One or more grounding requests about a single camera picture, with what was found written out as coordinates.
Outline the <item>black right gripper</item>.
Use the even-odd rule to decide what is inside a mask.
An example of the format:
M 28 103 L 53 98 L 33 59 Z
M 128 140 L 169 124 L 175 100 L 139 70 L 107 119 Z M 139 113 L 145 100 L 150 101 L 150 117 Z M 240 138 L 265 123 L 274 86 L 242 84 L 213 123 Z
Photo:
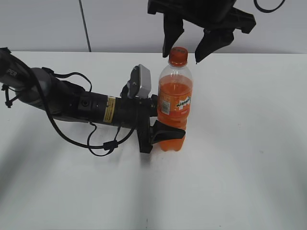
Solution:
M 196 63 L 208 55 L 230 45 L 234 29 L 248 34 L 256 25 L 254 16 L 234 7 L 235 0 L 150 0 L 147 12 L 164 15 L 164 43 L 166 58 L 184 32 L 183 21 L 204 28 L 204 36 L 195 50 Z

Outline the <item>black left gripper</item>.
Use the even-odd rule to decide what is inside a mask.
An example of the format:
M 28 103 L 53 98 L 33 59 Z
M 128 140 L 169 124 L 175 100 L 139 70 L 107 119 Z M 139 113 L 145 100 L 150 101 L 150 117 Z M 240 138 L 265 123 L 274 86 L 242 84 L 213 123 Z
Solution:
M 118 144 L 122 144 L 137 131 L 139 150 L 141 153 L 150 153 L 153 144 L 173 139 L 184 138 L 183 129 L 171 127 L 156 120 L 150 127 L 150 117 L 157 116 L 158 95 L 150 98 L 116 98 L 113 125 L 129 128 L 129 133 Z

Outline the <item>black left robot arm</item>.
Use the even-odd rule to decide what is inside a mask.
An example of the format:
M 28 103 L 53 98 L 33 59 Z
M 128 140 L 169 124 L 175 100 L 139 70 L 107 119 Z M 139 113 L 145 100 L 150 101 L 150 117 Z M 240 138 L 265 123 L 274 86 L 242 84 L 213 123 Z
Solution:
M 157 96 L 150 94 L 151 75 L 143 65 L 135 66 L 119 97 L 94 93 L 68 81 L 68 74 L 56 74 L 45 67 L 30 68 L 11 51 L 0 50 L 2 90 L 15 92 L 15 99 L 44 110 L 58 134 L 57 120 L 128 128 L 138 136 L 139 150 L 150 153 L 155 143 L 181 139 L 185 131 L 159 121 Z

